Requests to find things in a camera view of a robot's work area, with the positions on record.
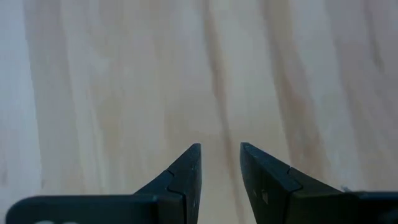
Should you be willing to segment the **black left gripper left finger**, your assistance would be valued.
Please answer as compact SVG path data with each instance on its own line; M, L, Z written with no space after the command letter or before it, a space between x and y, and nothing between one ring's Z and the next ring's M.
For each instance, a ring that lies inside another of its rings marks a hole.
M201 196L201 145L128 195L28 197L6 213L5 224L197 224Z

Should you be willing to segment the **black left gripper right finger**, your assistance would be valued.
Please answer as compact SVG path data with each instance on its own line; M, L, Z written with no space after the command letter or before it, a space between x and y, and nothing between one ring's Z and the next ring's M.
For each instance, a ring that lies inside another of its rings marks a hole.
M398 192L343 192L248 142L240 166L257 224L398 224Z

